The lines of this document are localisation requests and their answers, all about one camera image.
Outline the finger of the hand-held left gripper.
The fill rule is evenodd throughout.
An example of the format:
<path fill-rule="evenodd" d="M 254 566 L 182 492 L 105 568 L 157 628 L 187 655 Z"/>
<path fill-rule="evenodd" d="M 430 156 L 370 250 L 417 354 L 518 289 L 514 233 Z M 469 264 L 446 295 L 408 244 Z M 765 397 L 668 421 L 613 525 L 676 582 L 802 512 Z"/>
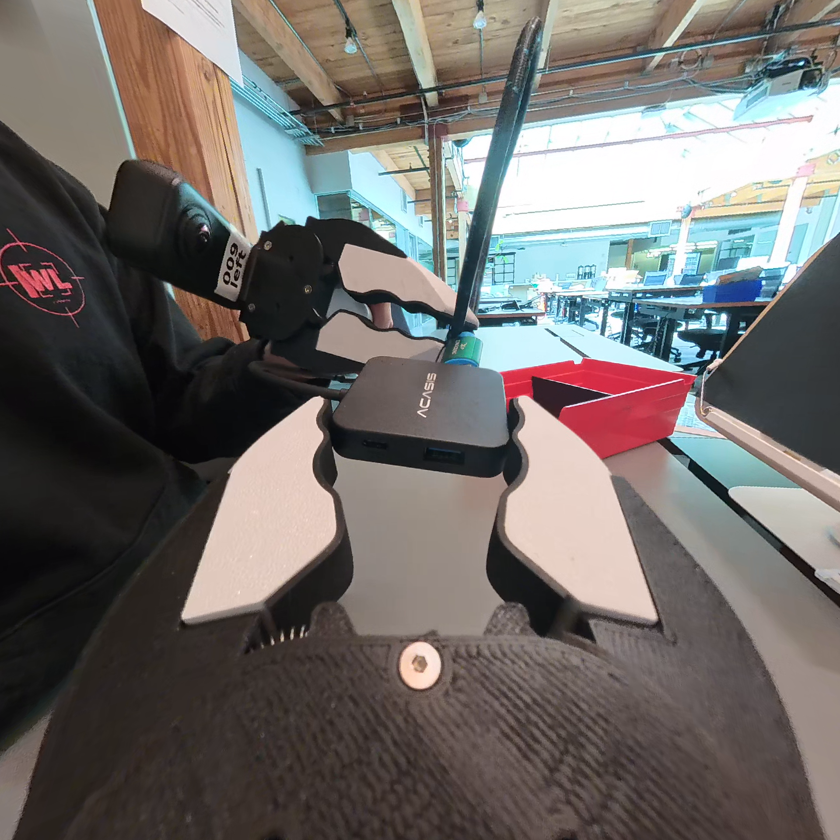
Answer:
<path fill-rule="evenodd" d="M 399 329 L 379 329 L 348 311 L 338 311 L 313 330 L 313 371 L 319 375 L 358 373 L 372 359 L 439 361 L 445 343 Z"/>
<path fill-rule="evenodd" d="M 397 309 L 420 312 L 449 326 L 457 294 L 435 274 L 405 256 L 347 244 L 338 259 L 337 312 L 351 312 L 372 322 L 368 305 L 390 302 L 394 328 Z"/>

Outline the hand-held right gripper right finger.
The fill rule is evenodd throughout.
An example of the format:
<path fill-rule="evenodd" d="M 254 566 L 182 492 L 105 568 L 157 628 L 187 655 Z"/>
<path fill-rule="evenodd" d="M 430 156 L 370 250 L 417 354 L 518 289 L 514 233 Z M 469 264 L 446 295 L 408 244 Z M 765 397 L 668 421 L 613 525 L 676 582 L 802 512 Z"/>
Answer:
<path fill-rule="evenodd" d="M 486 564 L 493 589 L 531 624 L 657 624 L 610 470 L 531 397 L 511 400 L 508 421 L 507 487 Z"/>

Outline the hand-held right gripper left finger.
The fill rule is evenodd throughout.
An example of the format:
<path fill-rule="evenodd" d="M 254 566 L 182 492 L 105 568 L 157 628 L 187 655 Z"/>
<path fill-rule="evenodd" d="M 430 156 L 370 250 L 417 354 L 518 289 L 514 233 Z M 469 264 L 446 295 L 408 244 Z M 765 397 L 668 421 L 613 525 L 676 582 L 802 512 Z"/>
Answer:
<path fill-rule="evenodd" d="M 338 549 L 346 535 L 329 440 L 331 402 L 307 400 L 229 470 L 185 624 L 256 614 Z"/>

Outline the black USB hub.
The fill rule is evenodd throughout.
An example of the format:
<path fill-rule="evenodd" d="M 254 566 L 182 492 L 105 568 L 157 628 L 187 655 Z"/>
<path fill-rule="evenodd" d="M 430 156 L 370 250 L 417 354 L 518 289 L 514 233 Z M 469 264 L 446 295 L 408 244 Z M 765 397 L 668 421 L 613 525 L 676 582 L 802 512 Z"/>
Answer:
<path fill-rule="evenodd" d="M 330 437 L 347 459 L 491 478 L 507 454 L 507 407 L 496 371 L 376 357 L 333 411 Z"/>

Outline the red bin with black divider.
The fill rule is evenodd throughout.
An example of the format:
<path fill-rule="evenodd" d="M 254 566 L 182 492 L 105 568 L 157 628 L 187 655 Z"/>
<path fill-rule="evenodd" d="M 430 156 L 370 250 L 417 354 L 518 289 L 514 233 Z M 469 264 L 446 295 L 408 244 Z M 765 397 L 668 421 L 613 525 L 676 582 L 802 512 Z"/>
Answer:
<path fill-rule="evenodd" d="M 672 435 L 696 379 L 681 371 L 609 361 L 565 361 L 503 372 L 507 399 L 532 398 L 533 376 L 611 395 L 567 407 L 556 417 L 603 459 Z"/>

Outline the grey desk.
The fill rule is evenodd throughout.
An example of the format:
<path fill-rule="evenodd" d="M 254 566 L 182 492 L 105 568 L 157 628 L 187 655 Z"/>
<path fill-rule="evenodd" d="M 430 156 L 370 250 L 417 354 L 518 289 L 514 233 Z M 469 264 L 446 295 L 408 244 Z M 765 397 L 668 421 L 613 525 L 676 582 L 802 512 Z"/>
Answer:
<path fill-rule="evenodd" d="M 839 594 L 817 579 L 804 558 L 749 514 L 729 493 L 734 487 L 799 489 L 796 483 L 723 437 L 678 434 L 662 438 L 659 443 L 832 603 L 839 605 Z"/>
<path fill-rule="evenodd" d="M 507 482 L 340 457 L 340 547 L 185 624 L 228 475 L 134 574 L 13 838 L 838 838 L 833 605 L 653 445 L 609 458 L 657 624 L 531 624 L 487 576 Z"/>

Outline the black bin divider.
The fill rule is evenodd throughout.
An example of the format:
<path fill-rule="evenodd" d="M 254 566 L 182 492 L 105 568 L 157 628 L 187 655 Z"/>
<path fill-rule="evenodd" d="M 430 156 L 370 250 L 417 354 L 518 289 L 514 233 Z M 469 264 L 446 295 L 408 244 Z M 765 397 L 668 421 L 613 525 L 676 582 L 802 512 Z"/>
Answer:
<path fill-rule="evenodd" d="M 611 396 L 581 385 L 539 376 L 533 376 L 531 384 L 533 401 L 554 417 L 559 417 L 567 407 L 591 403 Z"/>

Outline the tablet on white stand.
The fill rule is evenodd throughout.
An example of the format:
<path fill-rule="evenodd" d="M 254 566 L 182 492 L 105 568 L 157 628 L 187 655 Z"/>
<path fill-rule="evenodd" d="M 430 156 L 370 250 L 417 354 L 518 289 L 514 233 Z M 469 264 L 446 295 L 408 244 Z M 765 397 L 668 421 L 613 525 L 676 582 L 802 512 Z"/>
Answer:
<path fill-rule="evenodd" d="M 839 474 L 696 398 L 696 414 L 723 437 L 790 481 L 794 488 L 735 486 L 729 496 L 805 565 L 815 582 L 839 594 Z"/>
<path fill-rule="evenodd" d="M 798 455 L 838 472 L 839 237 L 809 258 L 733 345 L 698 394 Z"/>

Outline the wooden pillar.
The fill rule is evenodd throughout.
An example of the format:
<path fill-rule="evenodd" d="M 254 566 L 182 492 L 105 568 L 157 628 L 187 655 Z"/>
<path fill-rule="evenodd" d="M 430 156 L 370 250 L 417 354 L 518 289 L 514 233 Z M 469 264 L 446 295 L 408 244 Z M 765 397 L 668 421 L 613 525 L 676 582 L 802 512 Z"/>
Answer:
<path fill-rule="evenodd" d="M 251 243 L 259 234 L 228 76 L 141 1 L 94 7 L 142 160 L 181 173 Z"/>

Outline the row of office desks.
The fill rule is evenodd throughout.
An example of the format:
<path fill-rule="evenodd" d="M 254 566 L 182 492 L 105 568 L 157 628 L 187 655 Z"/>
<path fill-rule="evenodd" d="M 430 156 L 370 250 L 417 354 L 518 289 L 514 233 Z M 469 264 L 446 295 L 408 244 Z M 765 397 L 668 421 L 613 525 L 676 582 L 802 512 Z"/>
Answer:
<path fill-rule="evenodd" d="M 722 357 L 751 326 L 761 311 L 782 290 L 794 267 L 762 268 L 759 266 L 735 271 L 716 271 L 709 280 L 689 280 L 677 285 L 642 285 L 611 290 L 582 288 L 551 290 L 540 293 L 542 304 L 524 304 L 517 310 L 486 301 L 489 311 L 479 320 L 485 326 L 505 323 L 531 323 L 540 316 L 554 321 L 564 320 L 585 326 L 591 310 L 599 309 L 598 326 L 605 337 L 611 312 L 621 324 L 613 335 L 620 343 L 630 345 L 638 339 L 637 348 L 662 361 L 673 361 L 684 371 L 703 370 L 710 361 Z M 747 303 L 704 304 L 704 286 L 736 277 L 761 277 L 763 287 L 758 300 Z"/>

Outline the person's black hoodie torso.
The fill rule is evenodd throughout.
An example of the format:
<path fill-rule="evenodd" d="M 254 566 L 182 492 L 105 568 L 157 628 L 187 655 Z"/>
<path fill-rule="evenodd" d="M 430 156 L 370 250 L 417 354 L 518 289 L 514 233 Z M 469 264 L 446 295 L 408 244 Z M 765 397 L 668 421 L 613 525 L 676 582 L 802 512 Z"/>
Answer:
<path fill-rule="evenodd" d="M 5 737 L 204 483 L 151 440 L 140 345 L 179 307 L 113 256 L 89 190 L 5 124 L 1 158 Z"/>

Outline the white paper notice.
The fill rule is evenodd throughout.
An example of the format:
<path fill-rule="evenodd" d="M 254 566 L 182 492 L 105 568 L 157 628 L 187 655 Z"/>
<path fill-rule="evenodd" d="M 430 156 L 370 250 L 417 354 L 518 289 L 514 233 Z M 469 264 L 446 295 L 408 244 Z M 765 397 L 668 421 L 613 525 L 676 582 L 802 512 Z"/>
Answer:
<path fill-rule="evenodd" d="M 142 1 L 142 8 L 242 85 L 231 1 Z"/>

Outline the blue storage bin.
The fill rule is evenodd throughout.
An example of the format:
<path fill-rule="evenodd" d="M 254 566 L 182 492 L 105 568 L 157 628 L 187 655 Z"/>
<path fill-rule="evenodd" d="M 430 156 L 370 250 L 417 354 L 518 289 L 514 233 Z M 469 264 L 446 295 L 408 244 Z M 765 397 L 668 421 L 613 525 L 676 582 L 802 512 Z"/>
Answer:
<path fill-rule="evenodd" d="M 702 300 L 706 305 L 718 303 L 750 303 L 758 300 L 763 287 L 760 276 L 736 276 L 735 280 L 723 281 L 703 287 Z"/>

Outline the ceiling projector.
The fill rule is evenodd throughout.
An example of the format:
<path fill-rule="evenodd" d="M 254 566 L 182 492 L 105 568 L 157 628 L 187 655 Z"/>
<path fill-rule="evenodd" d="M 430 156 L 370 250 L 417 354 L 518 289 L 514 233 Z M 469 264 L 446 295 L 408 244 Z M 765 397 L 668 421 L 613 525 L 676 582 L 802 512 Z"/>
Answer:
<path fill-rule="evenodd" d="M 804 56 L 768 66 L 739 100 L 732 120 L 761 121 L 825 88 L 823 63 Z"/>

